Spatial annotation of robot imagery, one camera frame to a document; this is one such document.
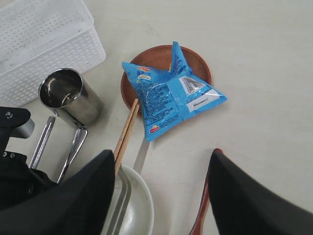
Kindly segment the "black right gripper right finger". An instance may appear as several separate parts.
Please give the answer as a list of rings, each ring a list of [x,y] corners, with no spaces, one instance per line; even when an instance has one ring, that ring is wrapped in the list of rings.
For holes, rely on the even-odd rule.
[[[220,149],[211,155],[208,192],[221,235],[311,235],[313,214],[273,193]]]

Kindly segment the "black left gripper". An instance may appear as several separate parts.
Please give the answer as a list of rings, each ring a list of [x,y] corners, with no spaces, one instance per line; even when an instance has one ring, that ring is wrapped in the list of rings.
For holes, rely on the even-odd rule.
[[[1,210],[29,200],[57,185],[43,171],[29,168],[26,160],[27,156],[21,153],[0,153]]]

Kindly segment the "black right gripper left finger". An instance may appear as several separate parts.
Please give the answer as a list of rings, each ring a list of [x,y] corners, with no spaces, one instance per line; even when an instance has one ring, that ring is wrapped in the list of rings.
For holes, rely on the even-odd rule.
[[[99,235],[112,200],[114,155],[104,150],[55,187],[0,210],[3,235]]]

